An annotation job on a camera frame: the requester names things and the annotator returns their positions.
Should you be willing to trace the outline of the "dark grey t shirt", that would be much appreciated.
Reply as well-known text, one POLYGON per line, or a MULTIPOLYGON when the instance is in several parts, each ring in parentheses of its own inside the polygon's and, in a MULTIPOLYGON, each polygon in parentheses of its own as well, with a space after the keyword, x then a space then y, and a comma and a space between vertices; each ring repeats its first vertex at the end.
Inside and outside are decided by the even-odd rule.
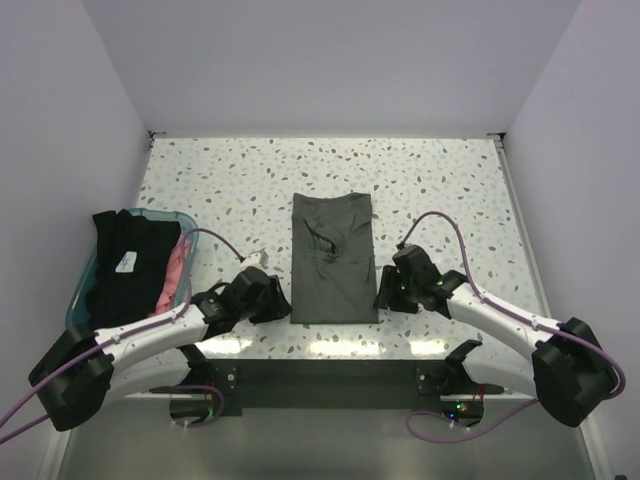
POLYGON ((291 322, 376 324, 371 196, 296 193, 292 204, 291 322))

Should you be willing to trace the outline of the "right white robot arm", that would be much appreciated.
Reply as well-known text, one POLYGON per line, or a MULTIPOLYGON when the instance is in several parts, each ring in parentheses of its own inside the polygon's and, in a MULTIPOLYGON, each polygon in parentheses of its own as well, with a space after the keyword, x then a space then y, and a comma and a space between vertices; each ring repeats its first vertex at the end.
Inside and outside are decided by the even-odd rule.
POLYGON ((424 309, 470 325, 529 363, 517 369, 461 358, 445 369, 448 386, 459 393, 478 383, 515 390, 535 398, 561 424, 577 427, 624 387, 621 372, 586 322, 560 322, 517 308, 466 273, 440 272, 417 245, 400 249, 383 267, 375 305, 409 314, 424 309))

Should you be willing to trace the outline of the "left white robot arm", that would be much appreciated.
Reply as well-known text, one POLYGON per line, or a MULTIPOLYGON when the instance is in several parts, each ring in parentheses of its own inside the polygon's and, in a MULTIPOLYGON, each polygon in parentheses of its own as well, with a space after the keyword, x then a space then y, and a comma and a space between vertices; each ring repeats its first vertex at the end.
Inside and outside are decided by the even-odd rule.
POLYGON ((195 294, 177 308, 128 325, 67 328, 29 375, 54 428, 67 431, 109 400, 160 387, 200 390, 207 368, 197 343, 231 332, 247 320, 260 324, 291 312, 278 277, 256 267, 195 294))

